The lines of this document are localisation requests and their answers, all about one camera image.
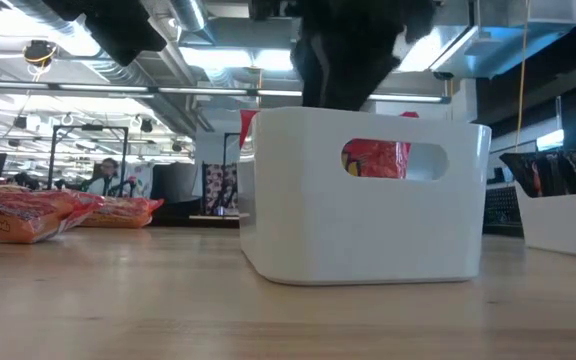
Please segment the black mesh crate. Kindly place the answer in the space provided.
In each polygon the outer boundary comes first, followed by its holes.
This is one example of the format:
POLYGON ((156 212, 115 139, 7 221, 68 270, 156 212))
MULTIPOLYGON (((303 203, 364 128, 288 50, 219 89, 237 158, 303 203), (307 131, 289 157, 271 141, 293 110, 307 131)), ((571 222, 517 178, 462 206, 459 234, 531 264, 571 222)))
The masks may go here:
POLYGON ((483 233, 510 237, 524 236, 514 186, 488 189, 485 196, 483 233))

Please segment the spiral round air duct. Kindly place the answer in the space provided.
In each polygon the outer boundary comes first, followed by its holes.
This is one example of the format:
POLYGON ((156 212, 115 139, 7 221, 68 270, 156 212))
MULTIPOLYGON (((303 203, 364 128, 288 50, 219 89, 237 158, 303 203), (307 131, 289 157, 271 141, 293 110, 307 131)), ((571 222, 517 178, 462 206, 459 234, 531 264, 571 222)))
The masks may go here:
MULTIPOLYGON (((41 0, 4 0, 18 13, 45 25, 57 36, 57 43, 74 55, 81 55, 75 45, 91 45, 93 60, 84 60, 84 65, 98 74, 110 85, 116 86, 155 86, 149 75, 138 65, 132 63, 121 66, 99 46, 83 25, 77 21, 66 21, 45 5, 41 0)), ((151 108, 163 123, 173 132, 193 136, 197 130, 194 120, 177 105, 161 93, 147 93, 137 100, 151 108)))

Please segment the pink patterned panel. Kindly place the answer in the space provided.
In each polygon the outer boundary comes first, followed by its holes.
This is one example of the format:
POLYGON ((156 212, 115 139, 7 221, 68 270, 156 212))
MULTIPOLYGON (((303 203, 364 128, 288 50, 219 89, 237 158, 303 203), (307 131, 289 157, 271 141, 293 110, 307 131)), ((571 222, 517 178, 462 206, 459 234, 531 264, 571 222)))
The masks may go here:
POLYGON ((236 216, 238 207, 237 164, 202 164, 203 210, 206 215, 236 216))

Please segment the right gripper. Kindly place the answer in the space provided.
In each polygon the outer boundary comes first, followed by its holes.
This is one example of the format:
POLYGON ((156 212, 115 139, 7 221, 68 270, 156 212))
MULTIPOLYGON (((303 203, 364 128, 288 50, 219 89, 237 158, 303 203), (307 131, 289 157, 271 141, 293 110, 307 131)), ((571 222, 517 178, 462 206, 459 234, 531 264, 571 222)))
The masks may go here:
POLYGON ((331 67, 325 107, 359 111, 383 80, 401 64, 414 45, 429 35, 436 16, 435 0, 296 0, 301 19, 291 60, 301 63, 302 105, 320 108, 324 67, 316 54, 306 54, 317 35, 339 37, 344 46, 379 50, 393 57, 331 67))

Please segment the seated person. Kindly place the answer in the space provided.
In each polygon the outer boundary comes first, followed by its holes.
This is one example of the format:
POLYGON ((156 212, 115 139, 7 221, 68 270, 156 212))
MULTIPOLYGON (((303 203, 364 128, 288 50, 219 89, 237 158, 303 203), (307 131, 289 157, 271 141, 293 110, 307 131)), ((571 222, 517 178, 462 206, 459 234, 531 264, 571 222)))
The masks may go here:
POLYGON ((108 196, 111 189, 120 185, 118 175, 119 163, 112 158, 106 158, 100 165, 100 175, 88 185, 86 192, 94 195, 108 196))

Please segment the orange spicy chicken noodle pack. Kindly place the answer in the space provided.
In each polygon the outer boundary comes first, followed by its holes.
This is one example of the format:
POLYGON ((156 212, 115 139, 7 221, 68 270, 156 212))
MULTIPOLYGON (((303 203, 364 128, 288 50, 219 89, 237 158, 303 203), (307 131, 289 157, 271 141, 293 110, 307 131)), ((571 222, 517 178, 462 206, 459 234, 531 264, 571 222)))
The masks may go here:
POLYGON ((242 110, 239 180, 250 189, 273 185, 314 189, 337 180, 407 177, 411 144, 398 141, 395 121, 376 114, 287 107, 242 110))
POLYGON ((139 229, 152 221, 164 201, 146 198, 107 197, 102 206, 82 223, 82 227, 139 229))
POLYGON ((0 243, 34 244, 76 225, 89 210, 63 192, 0 191, 0 243))
POLYGON ((65 226, 73 228, 81 225, 93 213, 101 209, 105 203, 105 198, 79 191, 65 191, 67 199, 73 204, 73 210, 66 217, 65 226))

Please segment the silver ventilation duct box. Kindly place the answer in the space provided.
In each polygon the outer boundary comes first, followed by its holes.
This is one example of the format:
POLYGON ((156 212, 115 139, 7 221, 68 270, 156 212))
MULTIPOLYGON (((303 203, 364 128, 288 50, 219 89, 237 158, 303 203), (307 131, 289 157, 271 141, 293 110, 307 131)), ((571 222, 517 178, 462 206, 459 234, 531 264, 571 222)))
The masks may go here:
POLYGON ((501 75, 576 27, 576 0, 439 0, 434 73, 501 75))

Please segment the white plastic bin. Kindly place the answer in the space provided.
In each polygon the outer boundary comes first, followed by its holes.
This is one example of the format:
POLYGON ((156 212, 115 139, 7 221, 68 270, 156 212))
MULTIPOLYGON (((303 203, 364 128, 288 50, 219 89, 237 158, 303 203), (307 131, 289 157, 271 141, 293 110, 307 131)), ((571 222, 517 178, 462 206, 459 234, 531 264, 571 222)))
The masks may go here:
POLYGON ((478 275, 487 126, 286 107, 252 121, 238 166, 241 248, 268 280, 297 285, 458 282, 478 275), (357 177, 353 139, 411 147, 408 179, 357 177))
POLYGON ((531 198, 515 189, 526 245, 576 256, 576 194, 531 198))

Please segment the long ceiling light strip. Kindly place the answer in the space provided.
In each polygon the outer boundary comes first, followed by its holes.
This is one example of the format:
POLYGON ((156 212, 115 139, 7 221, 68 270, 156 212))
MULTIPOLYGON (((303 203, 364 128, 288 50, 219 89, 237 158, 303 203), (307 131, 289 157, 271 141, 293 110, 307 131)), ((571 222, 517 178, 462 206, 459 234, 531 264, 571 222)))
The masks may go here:
POLYGON ((203 88, 203 87, 160 87, 132 85, 86 85, 45 82, 12 82, 0 81, 0 93, 11 92, 77 92, 118 94, 119 96, 135 97, 155 94, 176 95, 206 95, 232 97, 301 97, 302 92, 296 90, 246 89, 246 88, 203 88))

